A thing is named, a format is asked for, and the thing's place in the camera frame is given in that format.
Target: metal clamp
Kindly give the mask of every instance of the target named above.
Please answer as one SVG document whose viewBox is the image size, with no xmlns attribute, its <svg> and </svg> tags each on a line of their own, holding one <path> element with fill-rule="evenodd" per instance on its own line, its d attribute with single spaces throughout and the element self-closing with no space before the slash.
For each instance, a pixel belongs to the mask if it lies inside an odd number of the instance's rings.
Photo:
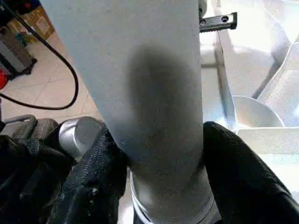
<svg viewBox="0 0 299 224">
<path fill-rule="evenodd" d="M 238 14 L 231 13 L 227 15 L 219 15 L 199 20 L 199 32 L 211 32 L 222 29 L 236 29 Z"/>
</svg>

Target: silver cylinder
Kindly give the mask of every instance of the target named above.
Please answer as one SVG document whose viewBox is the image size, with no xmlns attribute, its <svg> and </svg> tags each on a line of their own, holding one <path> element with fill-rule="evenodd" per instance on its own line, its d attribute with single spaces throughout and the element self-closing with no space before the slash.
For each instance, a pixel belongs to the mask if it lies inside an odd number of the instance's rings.
<svg viewBox="0 0 299 224">
<path fill-rule="evenodd" d="M 42 0 L 154 223 L 198 223 L 202 164 L 198 0 Z"/>
</svg>

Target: gray pipe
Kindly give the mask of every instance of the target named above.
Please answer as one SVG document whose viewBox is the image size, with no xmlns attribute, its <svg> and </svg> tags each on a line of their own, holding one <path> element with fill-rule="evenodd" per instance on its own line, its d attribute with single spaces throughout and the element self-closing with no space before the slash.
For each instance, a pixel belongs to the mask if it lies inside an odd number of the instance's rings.
<svg viewBox="0 0 299 224">
<path fill-rule="evenodd" d="M 42 0 L 154 223 L 198 223 L 202 157 L 198 0 Z"/>
</svg>

